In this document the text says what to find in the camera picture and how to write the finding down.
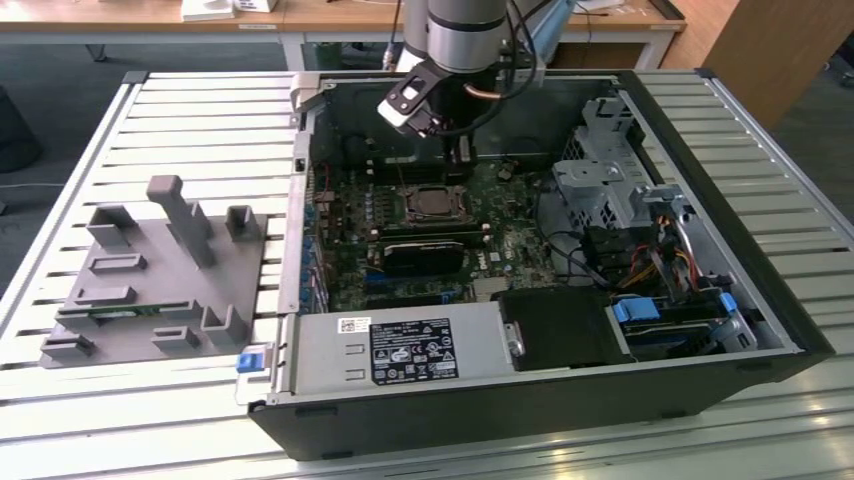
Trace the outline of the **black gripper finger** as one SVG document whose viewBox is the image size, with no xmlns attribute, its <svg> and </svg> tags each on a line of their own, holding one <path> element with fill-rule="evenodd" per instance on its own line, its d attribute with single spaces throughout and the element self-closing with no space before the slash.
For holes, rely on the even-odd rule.
<svg viewBox="0 0 854 480">
<path fill-rule="evenodd" d="M 460 153 L 460 183 L 468 182 L 478 163 L 478 152 L 475 146 L 475 133 L 468 133 L 459 139 Z"/>
<path fill-rule="evenodd" d="M 443 158 L 444 158 L 444 167 L 443 167 L 443 178 L 446 185 L 456 185 L 458 184 L 458 153 L 459 153 L 459 137 L 458 136 L 444 136 L 442 138 L 442 146 L 443 146 Z"/>
</svg>

